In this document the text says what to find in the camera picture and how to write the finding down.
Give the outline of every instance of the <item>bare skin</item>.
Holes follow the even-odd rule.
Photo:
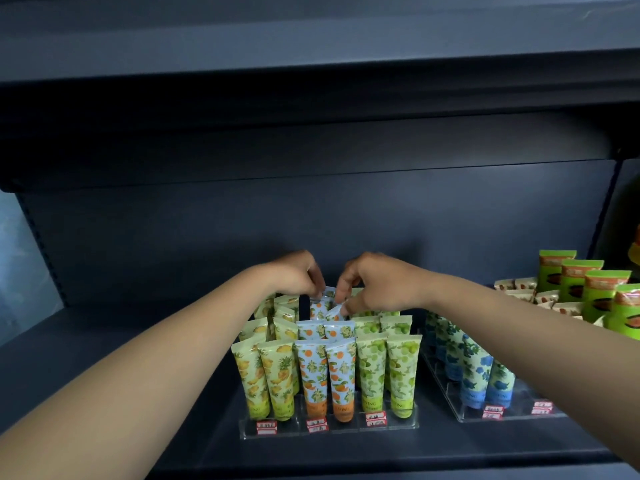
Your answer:
[[[141,480],[264,297],[324,279],[306,251],[251,267],[108,355],[0,436],[4,480]]]
[[[640,469],[640,343],[484,286],[380,254],[347,263],[343,313],[425,308],[451,320],[562,411]]]

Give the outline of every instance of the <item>blue flower illustration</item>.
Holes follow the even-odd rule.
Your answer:
[[[496,381],[494,384],[495,388],[501,391],[507,390],[509,388],[509,385],[502,382],[502,381]]]
[[[475,389],[476,388],[476,383],[475,382],[471,382],[469,379],[464,378],[462,379],[462,384],[464,385],[464,387],[466,387],[467,389]]]

